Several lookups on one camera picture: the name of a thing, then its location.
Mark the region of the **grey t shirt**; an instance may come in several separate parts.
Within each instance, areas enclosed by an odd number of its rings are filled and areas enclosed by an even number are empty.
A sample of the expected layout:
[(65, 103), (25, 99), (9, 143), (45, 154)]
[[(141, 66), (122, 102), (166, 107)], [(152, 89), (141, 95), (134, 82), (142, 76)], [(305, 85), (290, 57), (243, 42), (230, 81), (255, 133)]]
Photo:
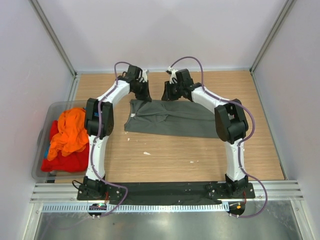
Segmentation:
[(124, 130), (177, 137), (217, 139), (214, 113), (190, 101), (130, 101)]

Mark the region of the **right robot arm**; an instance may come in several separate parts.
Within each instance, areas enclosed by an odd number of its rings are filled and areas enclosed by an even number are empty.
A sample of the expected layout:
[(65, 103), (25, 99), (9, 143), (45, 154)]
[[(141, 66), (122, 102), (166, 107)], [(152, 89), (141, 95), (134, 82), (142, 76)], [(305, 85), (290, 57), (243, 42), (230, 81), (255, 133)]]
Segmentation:
[(241, 102), (220, 97), (201, 83), (194, 83), (187, 69), (169, 67), (166, 72), (170, 80), (164, 83), (163, 101), (175, 101), (183, 97), (214, 114), (215, 130), (218, 138), (224, 142), (226, 151), (225, 192), (229, 197), (237, 198), (249, 184), (245, 173), (243, 143), (249, 125)]

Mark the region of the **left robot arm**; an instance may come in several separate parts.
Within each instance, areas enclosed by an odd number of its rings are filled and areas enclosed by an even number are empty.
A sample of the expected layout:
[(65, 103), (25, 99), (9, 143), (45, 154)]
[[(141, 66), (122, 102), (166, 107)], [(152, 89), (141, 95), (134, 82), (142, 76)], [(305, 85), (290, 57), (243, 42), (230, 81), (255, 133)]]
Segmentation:
[(101, 200), (106, 194), (104, 162), (107, 142), (115, 125), (114, 107), (130, 93), (138, 100), (152, 101), (148, 72), (129, 64), (125, 72), (115, 76), (113, 85), (105, 93), (86, 102), (84, 128), (88, 134), (89, 156), (83, 185), (95, 200)]

